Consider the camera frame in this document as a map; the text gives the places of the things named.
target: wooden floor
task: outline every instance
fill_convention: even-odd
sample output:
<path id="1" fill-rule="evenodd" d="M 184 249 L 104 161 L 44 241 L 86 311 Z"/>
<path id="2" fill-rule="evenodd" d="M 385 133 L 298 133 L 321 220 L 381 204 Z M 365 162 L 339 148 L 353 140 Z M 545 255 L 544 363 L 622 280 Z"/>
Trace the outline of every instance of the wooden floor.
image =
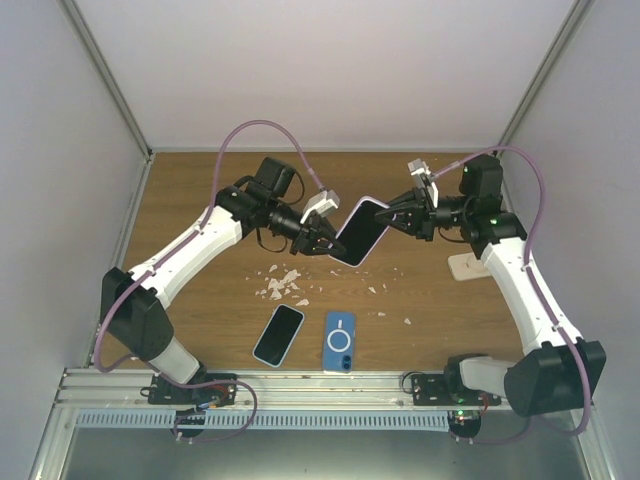
<path id="1" fill-rule="evenodd" d="M 295 154 L 271 154 L 303 170 Z M 406 163 L 420 156 L 439 168 L 459 155 L 411 153 L 312 153 L 309 160 L 323 183 L 341 198 L 329 218 L 338 228 L 363 195 L 386 201 L 410 189 Z M 255 173 L 264 155 L 228 154 L 220 185 Z M 146 260 L 185 230 L 209 201 L 214 154 L 160 154 L 152 167 L 125 267 Z M 302 173 L 307 197 L 316 193 Z M 439 182 L 442 194 L 457 194 L 459 173 Z M 290 199 L 298 193 L 292 184 Z M 281 239 L 267 238 L 276 247 Z M 522 356 L 514 321 L 491 278 L 459 283 L 447 266 L 450 255 L 470 251 L 441 239 L 425 243 L 389 231 L 357 269 L 328 257 L 311 258 L 262 250 L 251 235 L 203 269 L 178 295 L 169 316 L 179 340 L 209 368 L 262 369 L 251 351 L 279 303 L 307 299 L 306 320 L 281 368 L 321 369 L 327 312 L 356 315 L 354 369 L 442 369 L 451 355 L 485 352 L 497 358 Z M 272 273 L 272 266 L 277 269 Z M 269 278 L 286 270 L 302 274 L 281 301 L 256 295 Z M 105 360 L 124 348 L 109 337 Z"/>

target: smartphone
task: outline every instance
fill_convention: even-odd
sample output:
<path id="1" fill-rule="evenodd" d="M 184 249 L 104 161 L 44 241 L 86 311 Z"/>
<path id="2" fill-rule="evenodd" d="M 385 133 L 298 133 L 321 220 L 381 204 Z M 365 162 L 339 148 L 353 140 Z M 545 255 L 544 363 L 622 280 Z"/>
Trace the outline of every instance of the smartphone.
<path id="1" fill-rule="evenodd" d="M 254 358 L 275 368 L 282 365 L 303 321 L 302 312 L 278 305 L 253 348 Z"/>
<path id="2" fill-rule="evenodd" d="M 322 369 L 327 372 L 350 372 L 356 340 L 356 316 L 349 312 L 329 312 L 324 331 Z"/>
<path id="3" fill-rule="evenodd" d="M 331 258 L 350 267 L 362 265 L 389 228 L 375 219 L 376 213 L 385 208 L 388 208 L 388 205 L 375 198 L 362 197 L 336 236 L 346 252 L 342 255 L 331 255 Z"/>

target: metal strip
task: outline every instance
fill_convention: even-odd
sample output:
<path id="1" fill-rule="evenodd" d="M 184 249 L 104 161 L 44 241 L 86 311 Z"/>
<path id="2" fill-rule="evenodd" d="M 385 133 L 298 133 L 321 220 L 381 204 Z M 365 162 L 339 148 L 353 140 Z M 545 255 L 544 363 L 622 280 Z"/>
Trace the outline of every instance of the metal strip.
<path id="1" fill-rule="evenodd" d="M 60 480 L 73 440 L 78 410 L 54 408 L 49 416 L 30 480 Z"/>
<path id="2" fill-rule="evenodd" d="M 551 75 L 553 68 L 558 63 L 558 60 L 566 50 L 567 45 L 575 35 L 578 27 L 584 20 L 593 3 L 594 0 L 576 0 L 571 6 L 560 30 L 553 39 L 542 63 L 538 67 L 536 74 L 533 76 L 531 83 L 527 87 L 524 97 L 509 120 L 507 128 L 500 138 L 500 145 L 508 145 L 513 140 L 516 131 L 522 124 L 527 113 L 529 113 L 536 97 L 542 90 L 542 87 Z"/>
<path id="3" fill-rule="evenodd" d="M 571 417 L 576 426 L 582 419 L 582 410 L 572 410 Z M 609 440 L 600 419 L 597 407 L 591 407 L 589 427 L 578 436 L 580 448 L 587 466 L 589 478 L 616 480 L 616 474 Z"/>
<path id="4" fill-rule="evenodd" d="M 473 153 L 478 150 L 487 148 L 486 145 L 479 147 L 383 147 L 383 148 L 371 148 L 371 147 L 304 147 L 305 153 L 415 153 L 420 152 L 424 154 L 434 153 Z M 218 147 L 154 147 L 155 153 L 218 153 Z M 295 152 L 296 149 L 284 145 L 282 147 L 229 147 L 226 150 L 229 153 L 281 153 L 281 152 Z"/>
<path id="5" fill-rule="evenodd" d="M 227 409 L 210 410 L 204 425 L 182 428 L 229 430 L 249 419 L 250 412 Z M 79 428 L 171 428 L 174 410 L 141 411 L 136 409 L 83 409 L 78 415 Z M 414 430 L 447 432 L 446 412 L 372 412 L 372 411 L 261 411 L 252 430 Z"/>
<path id="6" fill-rule="evenodd" d="M 91 30 L 89 29 L 87 22 L 82 16 L 80 8 L 78 7 L 75 0 L 58 0 L 58 2 L 60 3 L 63 12 L 69 19 L 71 26 L 78 35 L 78 38 L 82 43 L 82 46 L 85 48 L 87 54 L 89 55 L 91 62 L 94 64 L 96 70 L 98 71 L 98 75 L 109 91 L 109 94 L 115 102 L 116 107 L 120 111 L 122 118 L 129 127 L 131 135 L 133 135 L 133 138 L 135 139 L 145 158 L 148 159 L 151 155 L 151 148 L 147 144 L 147 141 L 142 134 L 142 130 L 140 129 L 138 122 L 133 116 L 131 108 L 129 108 L 129 104 L 125 100 L 120 87 L 118 87 L 118 84 L 113 77 L 113 74 L 111 73 L 107 62 L 104 59 L 104 56 L 100 52 L 100 48 L 98 47 L 95 38 L 91 34 Z"/>
<path id="7" fill-rule="evenodd" d="M 256 391 L 260 411 L 443 411 L 450 405 L 415 407 L 410 394 L 400 388 L 403 372 L 352 372 L 349 375 L 318 371 L 236 371 Z M 140 395 L 151 384 L 148 370 L 120 370 L 108 375 L 93 369 L 65 373 L 56 398 L 59 407 L 166 409 L 152 406 Z M 251 395 L 239 389 L 229 411 L 246 411 Z M 509 410 L 506 401 L 492 410 Z"/>

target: blue smartphone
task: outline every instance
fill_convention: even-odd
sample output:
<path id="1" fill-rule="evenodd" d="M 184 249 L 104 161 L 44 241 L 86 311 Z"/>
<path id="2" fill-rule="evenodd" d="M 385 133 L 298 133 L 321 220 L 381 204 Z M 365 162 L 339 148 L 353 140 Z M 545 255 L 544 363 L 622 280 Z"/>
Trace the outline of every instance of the blue smartphone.
<path id="1" fill-rule="evenodd" d="M 278 305 L 253 348 L 254 358 L 271 367 L 282 365 L 303 321 L 302 312 L 287 305 Z"/>
<path id="2" fill-rule="evenodd" d="M 322 368 L 328 372 L 353 370 L 356 316 L 350 312 L 329 312 L 324 331 Z"/>

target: white phone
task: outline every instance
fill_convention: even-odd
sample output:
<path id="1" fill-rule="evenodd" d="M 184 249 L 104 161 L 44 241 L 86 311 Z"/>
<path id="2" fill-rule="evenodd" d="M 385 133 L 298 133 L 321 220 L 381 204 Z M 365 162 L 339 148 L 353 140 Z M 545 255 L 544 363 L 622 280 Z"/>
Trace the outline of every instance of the white phone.
<path id="1" fill-rule="evenodd" d="M 331 255 L 331 258 L 350 267 L 362 265 L 373 247 L 389 229 L 387 225 L 375 219 L 376 213 L 385 208 L 389 206 L 380 200 L 362 197 L 336 236 L 346 252 L 342 255 Z"/>

